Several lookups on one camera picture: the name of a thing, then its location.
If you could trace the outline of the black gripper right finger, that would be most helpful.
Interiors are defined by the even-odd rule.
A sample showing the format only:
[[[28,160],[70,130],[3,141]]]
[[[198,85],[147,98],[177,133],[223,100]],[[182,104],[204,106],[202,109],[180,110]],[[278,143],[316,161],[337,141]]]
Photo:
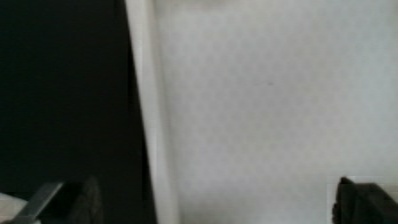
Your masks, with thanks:
[[[339,179],[332,224],[398,224],[398,202],[374,183]]]

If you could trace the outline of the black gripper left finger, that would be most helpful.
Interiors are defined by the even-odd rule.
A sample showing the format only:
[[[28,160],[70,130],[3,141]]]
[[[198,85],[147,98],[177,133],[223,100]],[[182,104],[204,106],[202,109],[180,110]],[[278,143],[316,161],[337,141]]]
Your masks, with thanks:
[[[104,224],[95,178],[45,182],[6,224]]]

